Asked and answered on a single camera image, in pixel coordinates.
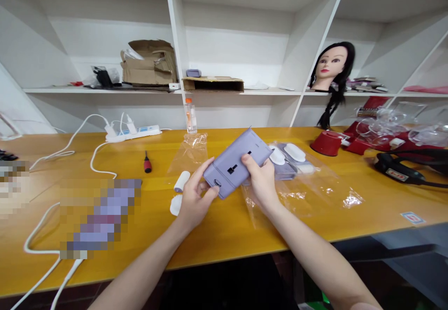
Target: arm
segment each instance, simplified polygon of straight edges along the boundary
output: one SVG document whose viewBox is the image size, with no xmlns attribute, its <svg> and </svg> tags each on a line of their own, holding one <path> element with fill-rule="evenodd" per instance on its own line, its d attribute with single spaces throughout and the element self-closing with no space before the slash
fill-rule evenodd
<svg viewBox="0 0 448 310">
<path fill-rule="evenodd" d="M 156 287 L 160 276 L 182 241 L 204 219 L 219 192 L 199 183 L 213 158 L 204 162 L 184 186 L 178 217 L 164 234 L 133 261 L 99 295 L 89 310 L 140 310 Z M 208 189 L 201 198 L 202 191 Z"/>
<path fill-rule="evenodd" d="M 352 266 L 327 241 L 297 219 L 279 201 L 270 160 L 260 168 L 248 154 L 242 162 L 251 173 L 255 203 L 288 243 L 295 258 L 327 295 L 335 309 L 366 303 L 381 309 Z"/>
</svg>

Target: sticker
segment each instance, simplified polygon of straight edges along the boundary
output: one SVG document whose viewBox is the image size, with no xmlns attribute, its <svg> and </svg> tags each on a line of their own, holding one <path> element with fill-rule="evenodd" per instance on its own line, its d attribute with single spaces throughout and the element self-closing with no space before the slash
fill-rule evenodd
<svg viewBox="0 0 448 310">
<path fill-rule="evenodd" d="M 386 170 L 386 174 L 388 174 L 389 176 L 392 176 L 402 182 L 406 182 L 406 180 L 409 178 L 409 176 L 403 175 L 402 173 L 392 170 L 391 168 Z"/>
<path fill-rule="evenodd" d="M 406 212 L 401 214 L 403 217 L 405 217 L 406 219 L 408 219 L 411 223 L 413 223 L 414 225 L 417 224 L 423 224 L 426 223 L 425 220 L 423 220 L 422 218 L 420 218 L 418 215 L 416 215 L 414 212 Z"/>
</svg>

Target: black port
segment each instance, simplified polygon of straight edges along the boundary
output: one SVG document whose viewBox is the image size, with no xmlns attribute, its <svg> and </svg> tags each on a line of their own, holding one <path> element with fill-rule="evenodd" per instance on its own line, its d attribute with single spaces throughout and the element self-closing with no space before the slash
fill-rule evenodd
<svg viewBox="0 0 448 310">
<path fill-rule="evenodd" d="M 228 172 L 230 175 L 232 175 L 233 172 L 235 171 L 235 168 L 236 168 L 237 166 L 238 166 L 238 165 L 234 165 L 233 167 L 227 169 L 227 172 Z"/>
</svg>

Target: cardboard box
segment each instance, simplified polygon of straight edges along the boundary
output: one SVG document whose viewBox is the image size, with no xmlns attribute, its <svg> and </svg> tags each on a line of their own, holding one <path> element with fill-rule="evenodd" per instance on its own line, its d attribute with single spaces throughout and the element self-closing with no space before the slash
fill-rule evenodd
<svg viewBox="0 0 448 310">
<path fill-rule="evenodd" d="M 121 52 L 123 81 L 132 84 L 168 85 L 177 82 L 176 60 L 170 43 L 162 40 L 138 40 L 129 46 L 144 60 L 124 56 Z"/>
<path fill-rule="evenodd" d="M 194 92 L 244 92 L 244 82 L 225 76 L 182 78 L 185 91 Z"/>
</svg>

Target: black hair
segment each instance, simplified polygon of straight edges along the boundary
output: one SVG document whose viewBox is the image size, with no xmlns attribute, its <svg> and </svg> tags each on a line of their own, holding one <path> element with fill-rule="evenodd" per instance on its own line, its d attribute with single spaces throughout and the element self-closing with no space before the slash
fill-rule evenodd
<svg viewBox="0 0 448 310">
<path fill-rule="evenodd" d="M 355 61 L 355 47 L 353 46 L 353 44 L 351 44 L 350 42 L 339 42 L 339 43 L 333 43 L 332 45 L 326 47 L 317 58 L 316 65 L 314 66 L 313 69 L 313 74 L 311 75 L 311 79 L 309 81 L 309 87 L 311 87 L 315 79 L 317 65 L 319 64 L 322 55 L 326 51 L 336 47 L 344 47 L 347 49 L 347 59 L 345 60 L 344 70 L 342 70 L 342 72 L 333 79 L 333 82 L 338 85 L 337 91 L 330 86 L 329 89 L 329 93 L 331 93 L 330 101 L 328 102 L 327 107 L 325 108 L 325 112 L 322 114 L 321 118 L 317 123 L 317 125 L 320 125 L 322 129 L 325 130 L 330 128 L 330 117 L 336 111 L 339 104 L 345 103 L 345 97 L 344 97 L 345 83 L 347 82 L 347 78 L 350 76 L 351 69 L 353 68 L 353 62 Z"/>
</svg>

